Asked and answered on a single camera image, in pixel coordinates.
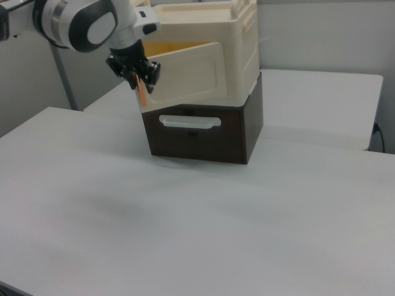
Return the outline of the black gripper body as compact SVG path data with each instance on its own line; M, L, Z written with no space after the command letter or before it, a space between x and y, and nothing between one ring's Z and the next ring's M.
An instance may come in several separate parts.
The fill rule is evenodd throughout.
M148 60L145 56L143 42L140 39L127 48L110 48L110 55L106 62L118 77L122 77L126 81L128 81L130 72L134 72L143 83L151 81L154 85L160 77L160 63Z

